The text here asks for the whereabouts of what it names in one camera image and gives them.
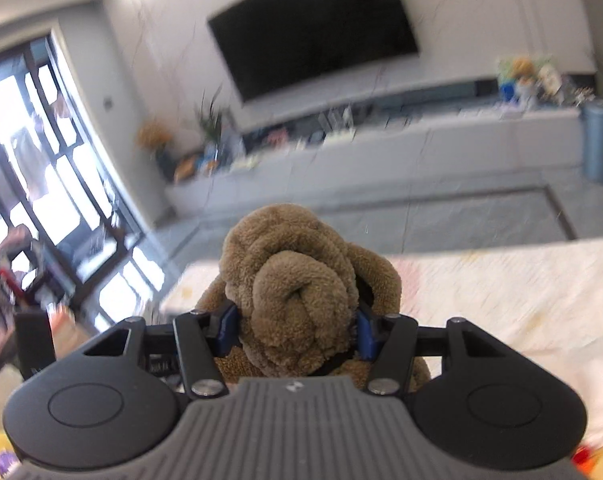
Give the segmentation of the black wall television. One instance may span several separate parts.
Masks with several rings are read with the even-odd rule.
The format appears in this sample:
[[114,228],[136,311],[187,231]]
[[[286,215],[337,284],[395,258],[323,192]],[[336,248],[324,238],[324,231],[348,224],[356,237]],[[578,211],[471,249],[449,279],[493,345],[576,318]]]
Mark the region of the black wall television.
[[208,25],[243,101],[419,50],[401,0],[240,0]]

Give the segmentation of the dried yellow flower vase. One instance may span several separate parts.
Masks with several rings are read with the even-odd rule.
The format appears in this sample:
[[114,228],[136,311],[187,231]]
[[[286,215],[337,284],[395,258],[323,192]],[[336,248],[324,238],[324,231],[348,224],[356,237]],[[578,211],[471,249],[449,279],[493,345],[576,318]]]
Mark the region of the dried yellow flower vase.
[[149,152],[155,160],[160,174],[172,182],[176,170],[176,161],[171,153],[173,136],[171,131],[159,120],[149,119],[143,122],[135,136],[140,148]]

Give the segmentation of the white lace tablecloth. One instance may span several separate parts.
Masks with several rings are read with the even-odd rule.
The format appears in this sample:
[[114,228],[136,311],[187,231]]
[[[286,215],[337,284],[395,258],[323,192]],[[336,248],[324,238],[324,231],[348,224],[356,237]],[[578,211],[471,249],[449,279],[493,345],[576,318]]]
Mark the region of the white lace tablecloth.
[[[586,401],[586,444],[603,446],[603,238],[384,258],[401,278],[399,313],[463,316],[548,367]],[[197,308],[219,263],[189,266],[162,310]]]

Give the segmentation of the green potted grass plant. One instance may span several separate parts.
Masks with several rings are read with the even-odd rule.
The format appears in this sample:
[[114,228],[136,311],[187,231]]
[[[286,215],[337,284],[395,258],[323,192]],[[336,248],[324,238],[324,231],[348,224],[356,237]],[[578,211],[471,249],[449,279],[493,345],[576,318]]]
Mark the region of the green potted grass plant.
[[216,156],[224,164],[228,158],[228,136],[230,135],[230,115],[228,107],[217,107],[221,88],[216,89],[210,99],[202,95],[202,101],[195,110],[199,129],[205,136],[205,153]]

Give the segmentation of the brown plush toy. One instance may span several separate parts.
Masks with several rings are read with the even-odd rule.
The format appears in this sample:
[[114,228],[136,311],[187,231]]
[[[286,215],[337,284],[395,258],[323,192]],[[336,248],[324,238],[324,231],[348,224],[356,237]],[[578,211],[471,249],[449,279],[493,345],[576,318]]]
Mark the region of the brown plush toy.
[[344,240],[294,204],[247,214],[225,237],[219,274],[196,307],[232,301],[238,346],[216,359],[223,378],[341,375],[363,387],[371,365],[356,348],[356,310],[397,314],[401,278],[384,257]]

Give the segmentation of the teddy bear bouquet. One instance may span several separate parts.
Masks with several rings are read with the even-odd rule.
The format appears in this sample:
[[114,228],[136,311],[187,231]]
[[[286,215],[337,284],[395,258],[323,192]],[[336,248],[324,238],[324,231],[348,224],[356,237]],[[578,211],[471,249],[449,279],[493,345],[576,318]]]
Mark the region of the teddy bear bouquet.
[[564,79],[552,55],[518,55],[499,58],[498,86],[505,102],[522,110],[541,104],[561,106],[566,101]]

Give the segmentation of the blue grey trash bin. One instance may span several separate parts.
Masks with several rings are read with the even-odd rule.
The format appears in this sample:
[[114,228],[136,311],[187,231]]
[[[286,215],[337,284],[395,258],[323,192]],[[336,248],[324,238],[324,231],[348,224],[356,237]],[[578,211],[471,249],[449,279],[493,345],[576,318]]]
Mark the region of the blue grey trash bin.
[[583,161],[585,177],[603,184],[603,100],[586,102],[581,109],[583,120]]

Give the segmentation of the orange red crochet ball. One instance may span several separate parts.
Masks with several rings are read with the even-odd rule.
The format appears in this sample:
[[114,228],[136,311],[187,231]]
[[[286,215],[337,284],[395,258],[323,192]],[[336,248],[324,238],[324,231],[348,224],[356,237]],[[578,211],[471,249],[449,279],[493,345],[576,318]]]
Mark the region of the orange red crochet ball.
[[597,467],[603,460],[603,446],[579,445],[571,456],[571,463],[588,479],[597,476]]

